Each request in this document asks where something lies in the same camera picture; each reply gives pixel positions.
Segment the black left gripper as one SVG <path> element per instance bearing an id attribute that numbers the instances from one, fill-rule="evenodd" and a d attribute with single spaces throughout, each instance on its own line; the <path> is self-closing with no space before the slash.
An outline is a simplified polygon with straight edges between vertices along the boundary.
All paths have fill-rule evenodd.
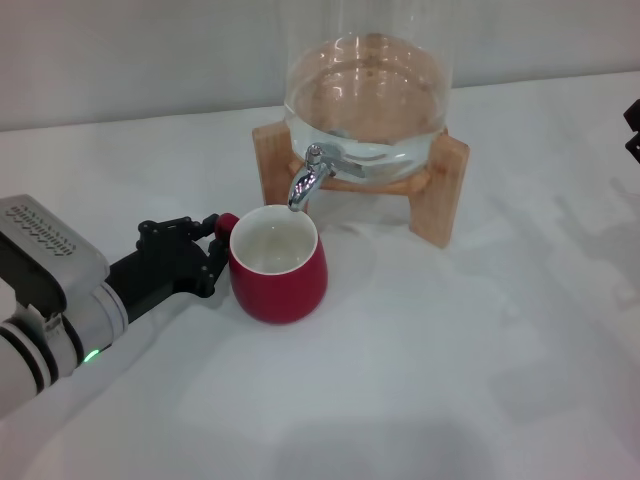
<path id="1" fill-rule="evenodd" d="M 138 225 L 141 246 L 110 266 L 107 284 L 135 321 L 174 294 L 209 298 L 228 263 L 228 245 L 214 239 L 208 254 L 194 243 L 214 233 L 219 215 L 202 221 L 181 217 Z"/>

